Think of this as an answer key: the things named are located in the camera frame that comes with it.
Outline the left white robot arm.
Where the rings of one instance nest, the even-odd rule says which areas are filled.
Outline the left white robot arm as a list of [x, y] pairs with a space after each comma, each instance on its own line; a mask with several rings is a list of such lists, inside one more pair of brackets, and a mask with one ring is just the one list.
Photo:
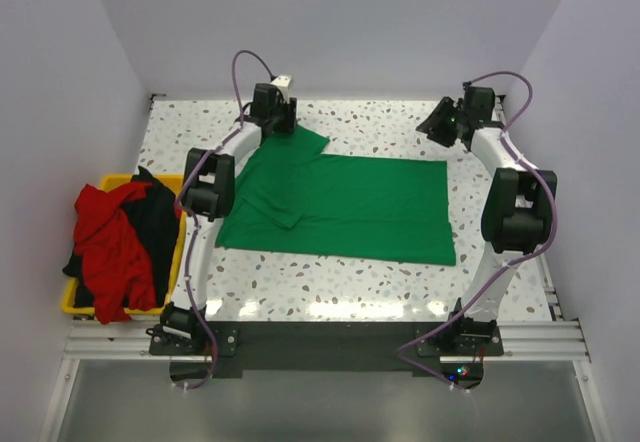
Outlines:
[[254, 87], [232, 130], [212, 149], [191, 149], [177, 207], [186, 215], [186, 240], [171, 301], [161, 315], [161, 330], [185, 354], [206, 345], [206, 279], [222, 220], [234, 205], [236, 168], [274, 133], [291, 134], [297, 126], [292, 77], [279, 75]]

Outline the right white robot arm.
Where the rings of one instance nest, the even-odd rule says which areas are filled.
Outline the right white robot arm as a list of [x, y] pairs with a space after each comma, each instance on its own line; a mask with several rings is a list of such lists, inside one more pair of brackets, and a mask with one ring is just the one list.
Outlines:
[[470, 287], [447, 322], [433, 331], [448, 348], [469, 354], [491, 338], [499, 307], [519, 266], [544, 253], [557, 231], [553, 171], [531, 163], [512, 142], [507, 126], [494, 121], [493, 89], [463, 84], [458, 100], [444, 97], [416, 131], [443, 147], [461, 142], [492, 177], [481, 215], [483, 254]]

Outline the green t shirt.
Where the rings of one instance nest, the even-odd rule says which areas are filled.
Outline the green t shirt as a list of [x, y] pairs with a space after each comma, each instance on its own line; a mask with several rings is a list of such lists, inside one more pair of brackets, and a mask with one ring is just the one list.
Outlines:
[[444, 161], [327, 154], [302, 128], [248, 159], [217, 245], [453, 266]]

